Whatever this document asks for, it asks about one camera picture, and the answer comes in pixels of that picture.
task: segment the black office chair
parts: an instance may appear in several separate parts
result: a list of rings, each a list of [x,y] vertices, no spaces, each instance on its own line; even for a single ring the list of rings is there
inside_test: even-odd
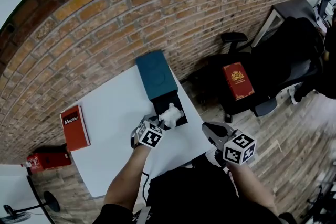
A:
[[[232,115],[250,109],[262,116],[277,106],[276,95],[284,88],[322,73],[321,55],[324,44],[314,25],[306,18],[287,18],[265,42],[252,48],[251,53],[239,52],[238,42],[247,41],[243,33],[223,33],[223,43],[231,42],[228,54],[208,58],[203,70],[209,89],[219,99],[225,121]],[[241,62],[255,93],[235,100],[226,82],[222,67]]]

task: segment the white figurine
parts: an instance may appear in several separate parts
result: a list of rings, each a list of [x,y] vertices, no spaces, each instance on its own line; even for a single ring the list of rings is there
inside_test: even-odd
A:
[[[164,120],[164,125],[173,129],[176,127],[176,122],[178,119],[183,116],[183,111],[178,110],[178,108],[176,108],[173,103],[170,103],[169,108],[164,113],[159,115],[159,121]]]

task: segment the black pole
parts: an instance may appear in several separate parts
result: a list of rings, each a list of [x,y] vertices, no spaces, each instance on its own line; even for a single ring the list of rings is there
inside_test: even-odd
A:
[[[44,206],[44,205],[47,205],[47,203],[45,202],[44,204],[41,204],[41,205],[36,205],[36,206],[32,206],[32,207],[27,207],[27,208],[20,209],[20,210],[13,210],[13,212],[14,212],[14,213],[20,213],[20,212],[28,211],[28,210],[31,210],[31,209],[39,208],[39,207],[42,207],[42,206]]]

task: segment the gold emblem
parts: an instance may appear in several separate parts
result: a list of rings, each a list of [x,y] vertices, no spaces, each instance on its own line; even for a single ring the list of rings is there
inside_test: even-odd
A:
[[[231,74],[231,78],[232,78],[232,81],[236,81],[239,79],[243,79],[244,75],[241,71],[233,71],[233,73]]]

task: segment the white shoe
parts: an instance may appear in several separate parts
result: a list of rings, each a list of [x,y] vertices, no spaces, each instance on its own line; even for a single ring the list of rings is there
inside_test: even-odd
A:
[[[288,89],[288,93],[289,93],[289,95],[290,95],[290,97],[291,97],[292,103],[293,103],[293,104],[297,104],[298,102],[295,101],[295,98],[294,98],[295,87],[289,88],[289,89]]]

